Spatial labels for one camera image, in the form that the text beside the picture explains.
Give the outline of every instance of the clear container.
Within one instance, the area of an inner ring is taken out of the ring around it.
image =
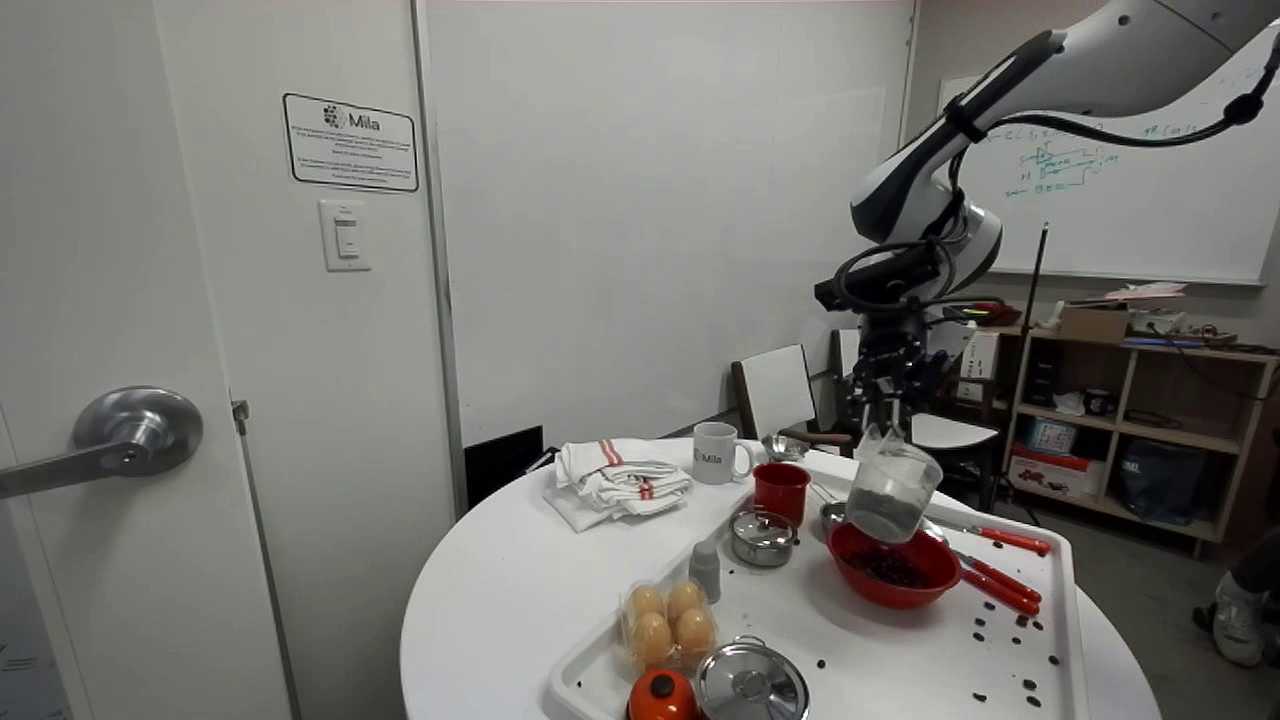
[[[864,440],[845,520],[879,544],[909,544],[938,478],[944,466],[926,450],[895,435]]]

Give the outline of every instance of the printed sign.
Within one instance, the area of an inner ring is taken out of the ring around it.
[[[414,190],[410,116],[284,91],[284,126],[298,182]]]

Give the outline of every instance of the whiteboard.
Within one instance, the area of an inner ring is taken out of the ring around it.
[[[429,0],[464,443],[662,435],[804,344],[895,149],[912,5]]]
[[[1192,97],[1131,118],[1125,137],[1211,125],[1249,91],[1277,22]],[[944,80],[952,98],[970,80]],[[994,126],[962,161],[962,190],[1004,221],[994,272],[1032,272],[1048,222],[1048,277],[1258,283],[1280,207],[1280,91],[1263,116],[1187,149],[1112,149],[1048,126]]]

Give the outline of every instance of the round white table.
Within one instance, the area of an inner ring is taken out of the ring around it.
[[[637,574],[662,574],[749,482],[697,482],[681,511],[572,531],[533,471],[472,508],[432,551],[400,626],[410,720],[542,716],[547,673],[599,622]],[[1147,675],[1079,593],[1088,716],[1161,720]]]

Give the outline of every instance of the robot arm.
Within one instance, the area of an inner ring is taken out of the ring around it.
[[[1277,15],[1280,0],[1112,0],[1021,42],[867,177],[851,221],[875,248],[817,296],[823,306],[864,311],[864,363],[851,385],[879,432],[899,411],[875,402],[899,402],[912,377],[937,363],[925,306],[985,277],[999,251],[999,221],[937,173],[1026,108],[1137,116],[1173,103]]]

